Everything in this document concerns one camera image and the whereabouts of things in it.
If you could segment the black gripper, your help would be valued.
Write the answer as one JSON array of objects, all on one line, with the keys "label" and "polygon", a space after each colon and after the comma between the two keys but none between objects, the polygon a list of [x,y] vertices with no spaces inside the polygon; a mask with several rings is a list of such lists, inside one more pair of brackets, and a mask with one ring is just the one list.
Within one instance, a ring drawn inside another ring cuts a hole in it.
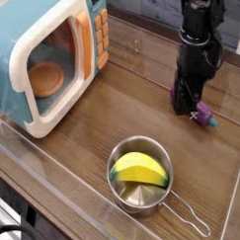
[{"label": "black gripper", "polygon": [[222,62],[223,49],[219,40],[211,40],[203,47],[180,45],[175,82],[171,90],[177,115],[197,118],[203,86],[215,76]]}]

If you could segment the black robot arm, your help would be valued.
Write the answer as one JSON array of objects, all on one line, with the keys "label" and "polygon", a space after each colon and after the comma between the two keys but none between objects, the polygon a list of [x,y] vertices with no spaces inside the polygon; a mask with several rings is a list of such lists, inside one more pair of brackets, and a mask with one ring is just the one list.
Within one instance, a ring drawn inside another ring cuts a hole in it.
[{"label": "black robot arm", "polygon": [[183,23],[171,89],[177,115],[199,114],[204,84],[213,78],[223,62],[218,26],[225,14],[224,0],[181,0]]}]

